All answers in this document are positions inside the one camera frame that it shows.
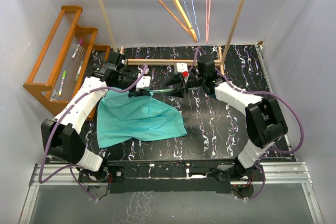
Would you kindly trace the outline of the green plastic hanger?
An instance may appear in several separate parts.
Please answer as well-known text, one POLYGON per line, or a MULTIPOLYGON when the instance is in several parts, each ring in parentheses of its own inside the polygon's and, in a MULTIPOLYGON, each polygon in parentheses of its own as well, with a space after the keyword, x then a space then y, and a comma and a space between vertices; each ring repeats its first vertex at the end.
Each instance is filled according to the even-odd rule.
POLYGON ((174 89, 157 89, 157 90, 148 90, 148 92, 157 94, 157 93, 169 93, 174 91, 174 89))

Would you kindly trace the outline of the teal t shirt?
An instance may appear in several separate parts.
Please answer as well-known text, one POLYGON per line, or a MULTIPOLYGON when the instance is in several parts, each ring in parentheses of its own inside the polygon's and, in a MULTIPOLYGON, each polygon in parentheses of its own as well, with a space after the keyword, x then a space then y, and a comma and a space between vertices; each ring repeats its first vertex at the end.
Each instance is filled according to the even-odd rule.
POLYGON ((108 91, 98 105, 97 141, 107 148, 132 138, 158 141, 186 136, 181 113, 149 96, 129 97, 127 92, 108 91))

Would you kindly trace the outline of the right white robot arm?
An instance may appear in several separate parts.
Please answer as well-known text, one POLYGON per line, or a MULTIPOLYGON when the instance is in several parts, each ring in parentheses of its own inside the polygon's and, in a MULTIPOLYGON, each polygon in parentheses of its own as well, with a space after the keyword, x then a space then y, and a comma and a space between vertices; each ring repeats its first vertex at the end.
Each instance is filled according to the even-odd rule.
POLYGON ((276 98, 237 90, 219 74, 212 60, 199 60, 196 69, 182 62, 176 63, 174 77, 164 85, 172 87, 168 95, 181 98, 191 89, 201 87, 208 96, 227 103, 245 116, 249 139, 235 157, 233 166, 223 172, 226 177, 247 180, 261 156, 288 132, 276 98))

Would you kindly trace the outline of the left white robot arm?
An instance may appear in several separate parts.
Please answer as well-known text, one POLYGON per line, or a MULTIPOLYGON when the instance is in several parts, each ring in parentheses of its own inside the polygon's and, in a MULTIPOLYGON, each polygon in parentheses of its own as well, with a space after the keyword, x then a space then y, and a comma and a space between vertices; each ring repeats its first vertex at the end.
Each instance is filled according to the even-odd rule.
POLYGON ((151 81, 145 80, 148 66, 143 65, 136 76, 131 76, 126 73, 127 65, 126 55, 112 52, 106 61, 87 71, 80 89, 66 107, 52 120, 46 119, 41 124, 44 156, 54 156, 90 170, 91 177, 98 182, 108 177, 102 157, 86 148, 80 132, 91 111, 108 91, 148 93, 151 86, 151 81))

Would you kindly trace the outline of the dark green marker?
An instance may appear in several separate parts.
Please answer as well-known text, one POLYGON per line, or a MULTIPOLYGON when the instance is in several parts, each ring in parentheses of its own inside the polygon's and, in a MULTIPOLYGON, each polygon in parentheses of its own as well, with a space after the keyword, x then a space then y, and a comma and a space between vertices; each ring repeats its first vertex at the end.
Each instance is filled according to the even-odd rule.
POLYGON ((83 60, 80 62, 77 73, 76 73, 76 76, 75 76, 75 81, 76 82, 78 81, 78 78, 79 78, 79 75, 80 75, 80 72, 81 72, 81 68, 82 68, 82 64, 83 64, 83 60))

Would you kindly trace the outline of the green cap marker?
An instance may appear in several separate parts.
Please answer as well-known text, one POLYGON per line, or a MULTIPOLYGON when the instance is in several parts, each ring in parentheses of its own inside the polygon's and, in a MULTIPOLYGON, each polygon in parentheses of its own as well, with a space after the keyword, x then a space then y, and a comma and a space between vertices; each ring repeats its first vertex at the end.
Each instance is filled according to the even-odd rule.
POLYGON ((66 74, 67 74, 67 71, 64 70, 63 73, 62 73, 62 79, 61 79, 60 87, 59 87, 59 90, 58 90, 58 96, 59 97, 62 94, 62 89, 63 89, 63 86, 64 86, 64 81, 65 81, 65 78, 66 78, 66 74))

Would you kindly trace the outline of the purple cap marker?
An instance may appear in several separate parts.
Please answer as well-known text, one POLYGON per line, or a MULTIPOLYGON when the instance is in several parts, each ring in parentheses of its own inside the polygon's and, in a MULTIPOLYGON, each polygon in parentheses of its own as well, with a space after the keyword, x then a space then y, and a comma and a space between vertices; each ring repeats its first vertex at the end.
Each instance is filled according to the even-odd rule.
POLYGON ((74 58, 75 58, 75 56, 76 56, 78 50, 80 49, 82 43, 83 43, 83 39, 80 39, 80 40, 78 41, 78 44, 76 45, 76 47, 75 47, 73 53, 72 53, 71 60, 74 60, 74 58))

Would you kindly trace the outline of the grey small block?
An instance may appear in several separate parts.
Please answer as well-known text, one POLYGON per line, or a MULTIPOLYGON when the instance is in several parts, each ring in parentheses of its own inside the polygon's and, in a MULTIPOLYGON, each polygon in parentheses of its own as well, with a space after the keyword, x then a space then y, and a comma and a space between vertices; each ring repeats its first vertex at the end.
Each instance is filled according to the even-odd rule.
POLYGON ((52 92, 52 95, 51 95, 50 99, 53 100, 53 101, 57 101, 58 100, 58 91, 57 90, 54 90, 52 92))

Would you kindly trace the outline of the wooden clothes rack frame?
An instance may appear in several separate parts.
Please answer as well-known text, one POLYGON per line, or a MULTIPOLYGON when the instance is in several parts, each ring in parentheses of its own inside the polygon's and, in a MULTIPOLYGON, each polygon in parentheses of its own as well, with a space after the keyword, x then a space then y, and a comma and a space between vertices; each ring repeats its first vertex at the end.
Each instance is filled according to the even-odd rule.
MULTIPOLYGON (((106 12, 103 0, 97 0, 97 1, 98 1, 99 7, 100 7, 100 10, 101 10, 101 13, 102 13, 102 17, 103 17, 103 20, 105 22, 105 25, 106 25, 106 28, 107 28, 107 31, 108 31, 108 35, 109 35, 109 38, 110 38, 110 42, 111 42, 113 51, 117 51, 116 42, 115 42, 114 37, 113 37, 112 29, 111 29, 111 26, 110 26, 110 23, 109 23, 108 15, 107 15, 107 12, 106 12)), ((237 26, 237 23, 238 23, 241 11, 243 9, 244 2, 245 2, 245 0, 239 0, 238 9, 236 11, 235 18, 233 20, 233 24, 231 26, 230 33, 228 35, 228 38, 227 38, 224 50, 221 51, 221 47, 218 48, 219 60, 215 61, 215 65, 216 66, 222 67, 223 64, 224 64, 227 52, 228 52, 228 50, 230 48, 230 43, 232 42, 233 34, 235 32, 235 29, 236 29, 236 26, 237 26)), ((168 59, 130 59, 128 61, 128 63, 130 65, 133 65, 133 66, 137 66, 137 65, 140 65, 140 64, 143 64, 143 63, 145 63, 145 64, 147 64, 149 66, 171 66, 171 65, 173 65, 173 64, 175 64, 177 62, 184 62, 184 63, 187 63, 189 66, 193 64, 192 60, 186 60, 186 59, 183 59, 183 60, 173 60, 173 59, 169 59, 169 60, 168 59)))

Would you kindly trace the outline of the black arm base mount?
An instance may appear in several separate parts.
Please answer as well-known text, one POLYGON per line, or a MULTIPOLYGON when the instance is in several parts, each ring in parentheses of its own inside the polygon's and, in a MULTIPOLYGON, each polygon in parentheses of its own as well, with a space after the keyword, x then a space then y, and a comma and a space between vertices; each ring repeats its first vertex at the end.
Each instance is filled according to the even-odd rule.
POLYGON ((263 183, 263 169, 255 168, 242 178, 226 177, 231 159, 177 161, 108 161, 98 179, 80 171, 79 180, 87 185, 106 186, 111 194, 132 192, 215 191, 229 194, 232 188, 263 183))

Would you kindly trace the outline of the aluminium rail frame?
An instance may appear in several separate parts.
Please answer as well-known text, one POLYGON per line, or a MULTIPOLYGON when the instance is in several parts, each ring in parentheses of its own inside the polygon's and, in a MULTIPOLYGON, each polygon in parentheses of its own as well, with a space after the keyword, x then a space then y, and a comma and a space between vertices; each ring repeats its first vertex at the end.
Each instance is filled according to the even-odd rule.
POLYGON ((20 223, 324 223, 305 163, 262 163, 251 183, 194 164, 122 164, 111 183, 36 165, 20 223))

